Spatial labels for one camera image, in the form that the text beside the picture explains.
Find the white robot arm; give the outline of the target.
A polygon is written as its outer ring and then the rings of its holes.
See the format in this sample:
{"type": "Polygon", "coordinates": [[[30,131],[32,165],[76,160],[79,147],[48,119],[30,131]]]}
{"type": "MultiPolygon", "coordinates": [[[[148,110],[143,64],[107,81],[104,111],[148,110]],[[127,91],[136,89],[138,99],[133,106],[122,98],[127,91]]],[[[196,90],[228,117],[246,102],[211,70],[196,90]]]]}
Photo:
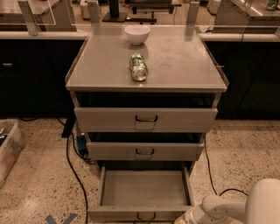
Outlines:
{"type": "Polygon", "coordinates": [[[191,206],[174,224],[280,224],[280,180],[264,178],[251,188],[245,202],[234,202],[207,195],[202,203],[191,206]]]}

